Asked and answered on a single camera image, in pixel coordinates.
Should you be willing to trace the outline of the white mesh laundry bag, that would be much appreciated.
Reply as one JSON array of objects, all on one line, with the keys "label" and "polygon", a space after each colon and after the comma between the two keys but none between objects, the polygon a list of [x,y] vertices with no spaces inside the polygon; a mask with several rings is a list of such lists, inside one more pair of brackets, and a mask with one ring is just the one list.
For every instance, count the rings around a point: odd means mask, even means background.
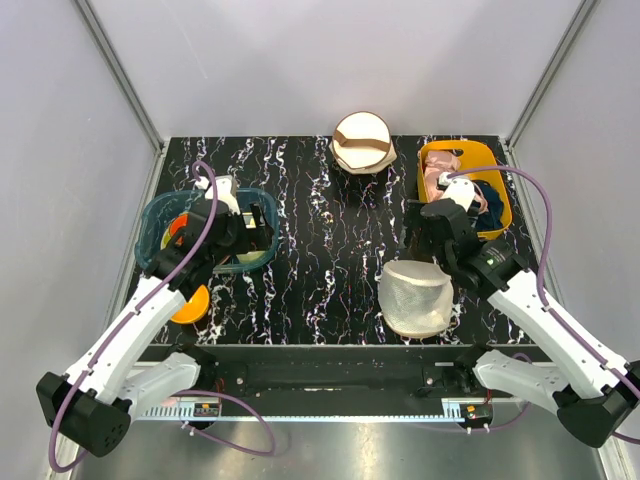
[{"label": "white mesh laundry bag", "polygon": [[424,339],[450,325],[454,289],[451,277],[436,264],[394,260],[384,264],[378,303],[387,326],[396,334]]}]

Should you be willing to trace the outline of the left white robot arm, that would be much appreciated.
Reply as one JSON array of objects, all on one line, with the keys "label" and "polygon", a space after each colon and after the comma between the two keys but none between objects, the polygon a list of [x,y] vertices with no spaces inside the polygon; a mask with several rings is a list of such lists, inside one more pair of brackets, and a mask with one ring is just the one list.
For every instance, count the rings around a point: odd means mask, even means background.
[{"label": "left white robot arm", "polygon": [[122,441],[131,423],[168,398],[218,398],[245,402],[216,388],[213,355],[181,347],[136,376],[129,374],[159,329],[195,295],[226,257],[268,250],[276,224],[258,204],[253,219],[226,203],[199,199],[186,222],[150,262],[135,295],[101,339],[65,374],[46,373],[36,386],[51,441],[58,435],[103,457]]}]

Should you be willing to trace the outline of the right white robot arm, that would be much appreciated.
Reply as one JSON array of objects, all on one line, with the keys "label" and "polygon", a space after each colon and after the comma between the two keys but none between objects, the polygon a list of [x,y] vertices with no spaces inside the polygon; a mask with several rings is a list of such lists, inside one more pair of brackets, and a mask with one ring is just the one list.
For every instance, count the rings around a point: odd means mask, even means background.
[{"label": "right white robot arm", "polygon": [[459,286],[510,318],[553,362],[544,369],[476,345],[459,356],[454,384],[466,396],[508,393],[554,414],[583,444],[600,448],[639,405],[639,364],[589,334],[545,289],[504,239],[485,240],[451,199],[411,200],[405,244],[437,261]]}]

